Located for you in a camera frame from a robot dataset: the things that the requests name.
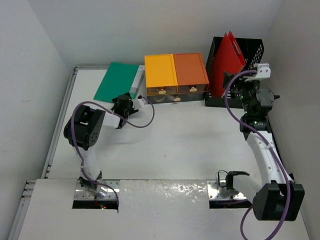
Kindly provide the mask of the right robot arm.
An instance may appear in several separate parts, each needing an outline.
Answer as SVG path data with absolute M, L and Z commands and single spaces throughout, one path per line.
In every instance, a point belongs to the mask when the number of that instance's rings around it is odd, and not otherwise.
M 305 190 L 295 183 L 284 168 L 273 141 L 267 119 L 278 99 L 268 88 L 261 88 L 261 80 L 270 76 L 270 70 L 245 70 L 238 74 L 223 73 L 223 88 L 239 96 L 244 109 L 241 118 L 234 119 L 250 146 L 261 175 L 261 186 L 250 185 L 247 199 L 259 221 L 295 221 L 302 205 Z

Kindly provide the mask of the red folder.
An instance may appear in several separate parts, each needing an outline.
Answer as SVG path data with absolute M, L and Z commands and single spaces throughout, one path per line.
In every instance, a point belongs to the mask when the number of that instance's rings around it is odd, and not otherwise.
M 212 62 L 209 67 L 209 91 L 212 97 L 221 98 L 225 94 L 224 73 L 239 73 L 246 62 L 240 46 L 230 31 L 225 33 L 220 44 L 214 43 Z

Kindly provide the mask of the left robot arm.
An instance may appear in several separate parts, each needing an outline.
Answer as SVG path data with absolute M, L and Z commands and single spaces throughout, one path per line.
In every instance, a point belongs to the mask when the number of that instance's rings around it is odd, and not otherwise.
M 111 102 L 111 110 L 93 109 L 85 103 L 78 104 L 63 130 L 64 138 L 80 154 L 80 184 L 92 191 L 97 191 L 98 182 L 102 179 L 95 150 L 102 127 L 122 129 L 129 116 L 139 111 L 135 109 L 128 92 Z

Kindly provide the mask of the green folder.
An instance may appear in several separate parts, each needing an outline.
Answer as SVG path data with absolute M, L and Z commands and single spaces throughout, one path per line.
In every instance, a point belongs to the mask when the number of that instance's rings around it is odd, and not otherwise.
M 139 65 L 111 62 L 94 95 L 94 100 L 112 102 L 112 99 L 131 90 Z

